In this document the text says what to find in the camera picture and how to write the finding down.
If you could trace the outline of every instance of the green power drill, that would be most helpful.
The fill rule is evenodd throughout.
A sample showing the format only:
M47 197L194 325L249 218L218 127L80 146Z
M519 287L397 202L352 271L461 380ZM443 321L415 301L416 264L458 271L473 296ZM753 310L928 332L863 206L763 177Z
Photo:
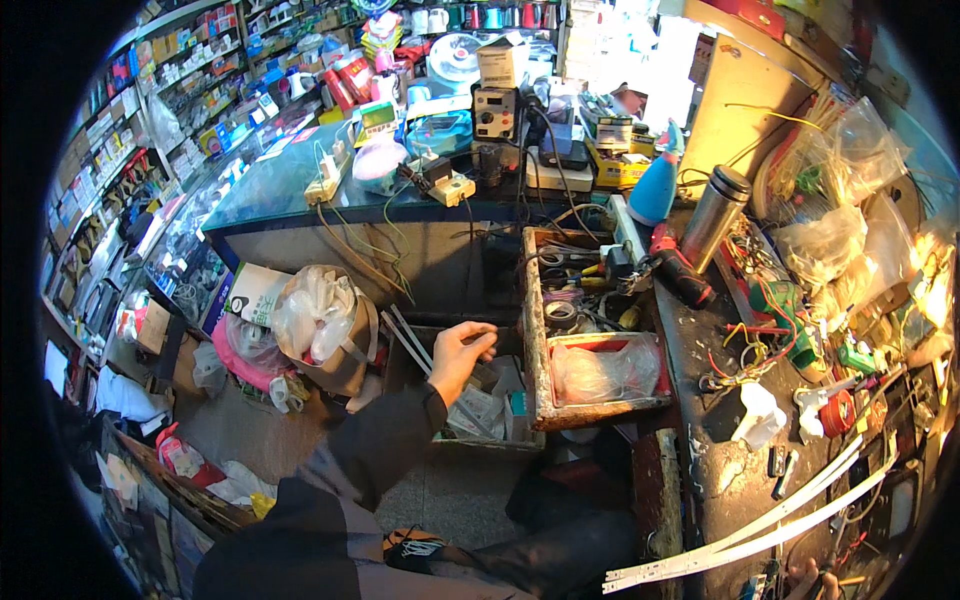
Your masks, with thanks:
M766 290L766 297L764 297L764 290L759 284L751 286L750 307L755 311L773 315L774 319L777 320L778 327L792 331L793 327L790 322L767 301L767 298L777 303L780 310L793 321L793 326L797 328L798 332L797 342L786 353L786 357L790 359L790 362L793 363L793 366L797 368L804 379L814 383L820 381L825 374L823 361L810 343L810 336L806 334L804 322L797 316L796 307L801 305L803 301L801 289L790 281L772 281L767 283L766 286L769 288Z

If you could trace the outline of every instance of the red bag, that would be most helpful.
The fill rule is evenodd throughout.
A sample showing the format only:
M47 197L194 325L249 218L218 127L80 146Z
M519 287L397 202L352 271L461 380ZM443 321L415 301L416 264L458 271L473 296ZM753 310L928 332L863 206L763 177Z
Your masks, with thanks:
M227 479L222 471L205 461L192 445L174 435L179 425L176 422L156 436L156 457L160 463L201 488Z

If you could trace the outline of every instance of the blue spray bottle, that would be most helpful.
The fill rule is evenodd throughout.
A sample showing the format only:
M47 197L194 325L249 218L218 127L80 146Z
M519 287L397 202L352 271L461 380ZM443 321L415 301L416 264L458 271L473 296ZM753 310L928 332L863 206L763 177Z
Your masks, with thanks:
M684 151L684 135L673 119L657 143L665 143L666 148L640 176L627 203L630 216L647 227L666 219L677 194L677 164Z

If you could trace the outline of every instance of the white led strip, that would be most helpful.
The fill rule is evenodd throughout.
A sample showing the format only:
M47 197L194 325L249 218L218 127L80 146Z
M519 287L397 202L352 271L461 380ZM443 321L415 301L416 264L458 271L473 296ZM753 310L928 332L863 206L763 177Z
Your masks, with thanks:
M704 557L715 554L737 543L738 541L745 540L746 538L762 531L766 527L773 525L782 518L789 516L798 508L809 502L812 498L816 497L816 495L822 492L827 486L839 479L842 474L847 472L851 465L856 462L857 458L859 458L859 452L855 451L860 447L862 442L863 436L857 436L854 438L850 445L844 448L844 450L840 452L840 454L838 454L829 465L814 475L813 479L808 481L806 485L791 494L790 497L775 506L763 516L759 517L757 520L738 529L737 531L734 531L725 538L709 543L706 546L695 548L680 556L687 557L688 560L703 559ZM625 577L643 577L645 575L660 571L670 566L672 563L676 563L678 558L679 557L669 557L660 561L656 561L655 563L640 564L638 566L630 566L627 568L607 571L607 581L614 581L617 579L623 579Z
M890 470L890 467L892 467L897 461L897 443L895 435L896 434L892 434L890 440L888 441L890 446L890 458L887 460L887 462L884 463L880 469L867 477L867 479L863 480L859 485L854 487L849 492L843 494L833 502L830 502L822 509L799 518L789 525L757 538L756 540L748 541L738 546L734 546L733 548L712 553L705 559L701 558L700 555L691 556L697 552L694 550L679 556L671 557L666 561L659 561L660 564L668 564L666 566L662 566L653 573L643 573L619 578L615 581L608 581L603 585L604 593L607 594L620 589L630 588L641 583L652 583L664 579L683 577L685 575L699 573L723 564L739 561L740 559L766 550L767 548L772 548L779 543L791 540L821 521L824 521L827 518L835 515L842 508L856 501L860 496L867 493L871 488L878 485L883 480L887 474L887 471Z

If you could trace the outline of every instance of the tiled floor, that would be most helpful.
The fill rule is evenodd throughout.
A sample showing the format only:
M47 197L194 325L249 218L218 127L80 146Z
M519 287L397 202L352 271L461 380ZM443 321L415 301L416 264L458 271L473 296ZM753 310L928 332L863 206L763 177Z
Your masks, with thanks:
M335 422L321 403L284 417L229 386L218 398L179 397L178 434L215 464L236 460L268 483L291 474ZM375 517L384 531L418 525L464 548L520 534L503 513L531 455L462 444L433 444L383 497Z

